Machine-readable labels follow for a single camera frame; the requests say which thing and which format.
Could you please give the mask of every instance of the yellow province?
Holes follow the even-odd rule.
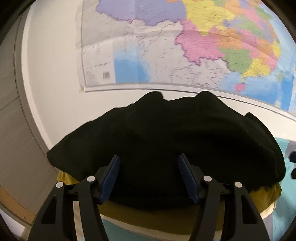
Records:
[[[212,27],[225,30],[223,20],[232,21],[233,13],[223,7],[217,7],[211,0],[182,0],[187,12],[187,19],[197,26],[201,35],[209,35]]]
[[[272,43],[272,49],[274,51],[274,55],[279,58],[281,56],[281,47],[276,40]]]
[[[270,68],[266,64],[263,64],[261,59],[254,58],[252,60],[250,68],[245,73],[243,73],[242,81],[244,81],[245,77],[248,76],[259,76],[269,74]]]

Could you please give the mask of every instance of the black cloth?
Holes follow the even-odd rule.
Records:
[[[293,151],[289,156],[290,162],[296,163],[296,151]]]
[[[208,91],[171,101],[150,92],[80,126],[47,157],[81,181],[117,154],[122,164],[110,200],[163,209],[191,203],[177,166],[181,153],[205,175],[228,184],[240,181],[248,191],[285,176],[283,154],[267,127]]]
[[[293,179],[296,179],[296,168],[292,171],[292,173],[291,173],[291,177],[292,177]]]

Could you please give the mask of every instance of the silver bolt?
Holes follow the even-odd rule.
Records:
[[[242,187],[242,184],[241,184],[240,182],[236,182],[234,185],[235,185],[237,188],[241,188],[241,187]]]
[[[89,177],[87,178],[87,181],[88,181],[88,182],[93,182],[95,179],[96,179],[96,178],[95,178],[94,176],[89,176]]]
[[[212,178],[210,176],[204,176],[204,180],[206,182],[210,182],[212,180]]]
[[[63,182],[58,182],[58,183],[56,184],[56,187],[57,187],[57,188],[61,188],[63,185],[64,185]]]

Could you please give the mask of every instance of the map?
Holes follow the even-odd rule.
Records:
[[[296,115],[296,44],[260,0],[84,0],[85,91],[210,88]]]

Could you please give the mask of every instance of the blue gripper pad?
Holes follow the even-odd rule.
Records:
[[[178,158],[179,171],[186,186],[189,198],[193,200],[194,204],[200,204],[200,198],[198,196],[198,186],[188,166],[190,164],[188,160],[185,160],[185,158],[183,157],[183,155],[180,155]]]
[[[103,180],[100,181],[102,185],[102,189],[101,189],[101,195],[99,197],[99,201],[102,204],[109,199],[113,186],[115,184],[116,178],[118,176],[118,172],[120,168],[119,156],[116,156],[115,159],[112,160],[109,166],[106,168],[109,168],[109,170],[103,177]]]

